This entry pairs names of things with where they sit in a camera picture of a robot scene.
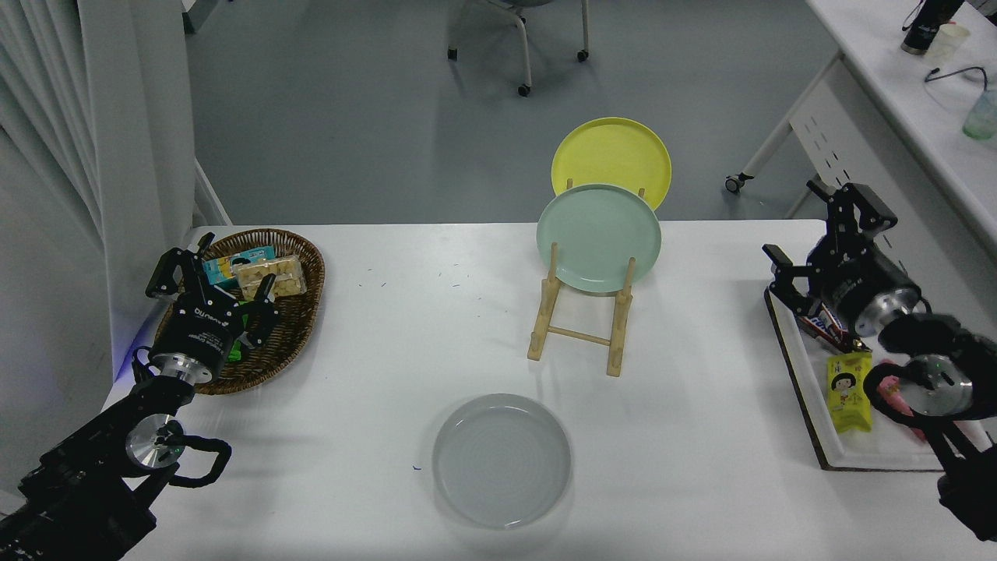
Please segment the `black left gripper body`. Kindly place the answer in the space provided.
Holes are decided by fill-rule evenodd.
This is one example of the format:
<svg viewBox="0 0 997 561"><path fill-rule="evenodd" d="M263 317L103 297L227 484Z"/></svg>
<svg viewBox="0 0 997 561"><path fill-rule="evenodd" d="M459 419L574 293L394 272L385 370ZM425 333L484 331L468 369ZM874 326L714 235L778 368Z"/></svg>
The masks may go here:
<svg viewBox="0 0 997 561"><path fill-rule="evenodd" d="M184 355L206 367L224 366L235 338L242 333L238 306L238 300L227 294L179 295L159 336L159 354Z"/></svg>

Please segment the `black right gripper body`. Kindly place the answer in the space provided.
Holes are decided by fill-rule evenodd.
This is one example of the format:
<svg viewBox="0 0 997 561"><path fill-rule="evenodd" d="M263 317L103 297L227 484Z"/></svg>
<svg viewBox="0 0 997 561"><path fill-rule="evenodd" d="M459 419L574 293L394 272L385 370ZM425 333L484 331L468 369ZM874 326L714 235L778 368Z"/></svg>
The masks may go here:
<svg viewBox="0 0 997 561"><path fill-rule="evenodd" d="M876 245L846 253L825 237L809 253L807 264L815 269L809 292L843 322L870 322L881 312L907 305L907 274Z"/></svg>

